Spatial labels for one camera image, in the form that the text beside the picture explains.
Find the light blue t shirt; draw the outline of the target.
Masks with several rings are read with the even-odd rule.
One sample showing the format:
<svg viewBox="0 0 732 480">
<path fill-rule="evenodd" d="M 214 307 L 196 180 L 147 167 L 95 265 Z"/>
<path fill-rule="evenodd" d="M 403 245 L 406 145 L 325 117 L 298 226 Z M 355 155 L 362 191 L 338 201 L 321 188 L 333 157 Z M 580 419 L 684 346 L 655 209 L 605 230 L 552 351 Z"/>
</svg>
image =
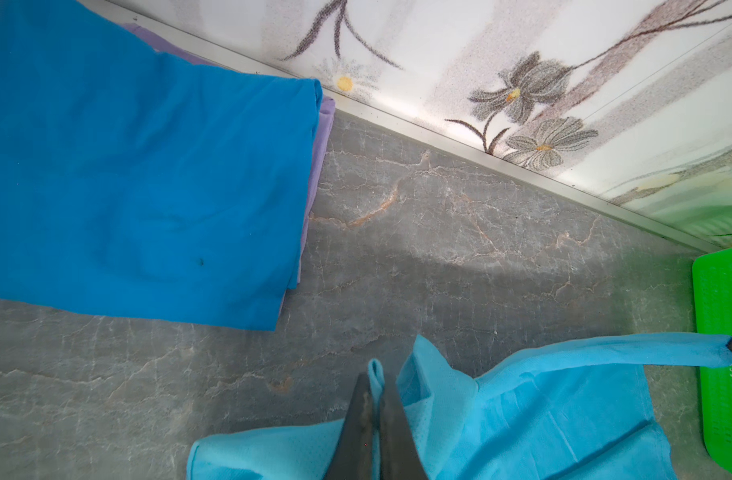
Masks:
<svg viewBox="0 0 732 480">
<path fill-rule="evenodd" d="M 397 375 L 375 360 L 363 372 L 374 397 L 371 479 L 380 479 L 386 377 L 396 378 L 428 479 L 671 479 L 670 444 L 644 369 L 719 361 L 710 335 L 635 334 L 522 350 L 473 378 L 418 337 Z M 203 438 L 191 448 L 186 475 L 323 479 L 344 418 Z"/>
</svg>

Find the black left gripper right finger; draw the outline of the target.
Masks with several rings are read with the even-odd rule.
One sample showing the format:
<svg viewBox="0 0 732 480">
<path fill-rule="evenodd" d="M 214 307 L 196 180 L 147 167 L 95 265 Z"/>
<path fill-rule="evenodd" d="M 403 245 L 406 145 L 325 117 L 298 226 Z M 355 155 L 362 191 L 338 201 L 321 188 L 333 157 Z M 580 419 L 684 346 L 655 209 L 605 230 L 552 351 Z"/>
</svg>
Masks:
<svg viewBox="0 0 732 480">
<path fill-rule="evenodd" d="M 380 479 L 428 480 L 395 377 L 386 377 L 379 403 Z"/>
</svg>

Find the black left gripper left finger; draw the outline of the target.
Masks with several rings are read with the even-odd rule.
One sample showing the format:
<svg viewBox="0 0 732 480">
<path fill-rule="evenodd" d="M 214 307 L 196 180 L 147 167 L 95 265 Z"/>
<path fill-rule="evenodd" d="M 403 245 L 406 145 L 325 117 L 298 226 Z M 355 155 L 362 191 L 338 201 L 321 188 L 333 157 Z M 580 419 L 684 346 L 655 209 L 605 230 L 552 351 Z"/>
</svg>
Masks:
<svg viewBox="0 0 732 480">
<path fill-rule="evenodd" d="M 370 379 L 361 373 L 324 480 L 369 480 L 373 471 L 374 397 Z"/>
</svg>

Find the green plastic basket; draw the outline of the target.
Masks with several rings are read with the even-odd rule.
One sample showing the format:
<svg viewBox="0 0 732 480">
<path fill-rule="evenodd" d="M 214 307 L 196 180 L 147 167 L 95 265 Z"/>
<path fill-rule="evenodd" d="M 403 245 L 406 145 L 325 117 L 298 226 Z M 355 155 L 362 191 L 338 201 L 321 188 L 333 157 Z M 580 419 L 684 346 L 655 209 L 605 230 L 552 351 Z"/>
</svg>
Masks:
<svg viewBox="0 0 732 480">
<path fill-rule="evenodd" d="M 697 332 L 719 341 L 720 361 L 700 370 L 703 439 L 732 474 L 732 248 L 698 258 L 692 268 Z"/>
</svg>

